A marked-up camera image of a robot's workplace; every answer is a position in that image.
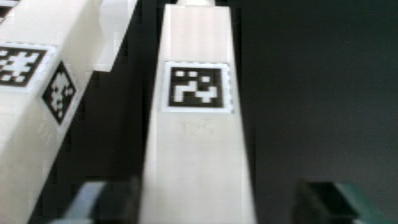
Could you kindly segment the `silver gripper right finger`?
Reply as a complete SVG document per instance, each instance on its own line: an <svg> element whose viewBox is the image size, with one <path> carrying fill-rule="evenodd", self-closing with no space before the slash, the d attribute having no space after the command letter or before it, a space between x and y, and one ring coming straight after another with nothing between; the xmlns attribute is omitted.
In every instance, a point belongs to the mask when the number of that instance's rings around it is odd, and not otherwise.
<svg viewBox="0 0 398 224"><path fill-rule="evenodd" d="M294 224L381 224L381 214L358 187L342 182L297 182Z"/></svg>

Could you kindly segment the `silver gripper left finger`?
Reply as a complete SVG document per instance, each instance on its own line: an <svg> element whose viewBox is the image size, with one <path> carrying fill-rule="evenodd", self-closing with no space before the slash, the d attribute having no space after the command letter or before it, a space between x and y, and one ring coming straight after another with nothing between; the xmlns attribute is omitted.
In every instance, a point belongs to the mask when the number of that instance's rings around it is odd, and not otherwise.
<svg viewBox="0 0 398 224"><path fill-rule="evenodd" d="M63 217L52 224L138 224L141 180L93 181L82 185Z"/></svg>

